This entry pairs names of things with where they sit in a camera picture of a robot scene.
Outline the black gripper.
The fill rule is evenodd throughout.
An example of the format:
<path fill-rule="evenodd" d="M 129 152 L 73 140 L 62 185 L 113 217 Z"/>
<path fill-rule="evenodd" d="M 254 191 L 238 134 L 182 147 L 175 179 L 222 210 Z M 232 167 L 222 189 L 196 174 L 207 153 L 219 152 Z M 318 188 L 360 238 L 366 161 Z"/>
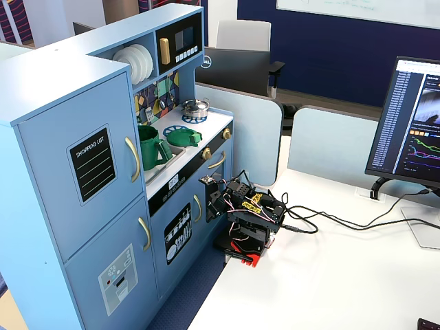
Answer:
<path fill-rule="evenodd" d="M 224 189 L 218 183 L 211 183 L 206 186 L 206 221 L 210 222 L 215 217 L 221 216 L 227 208 L 223 196 Z"/>

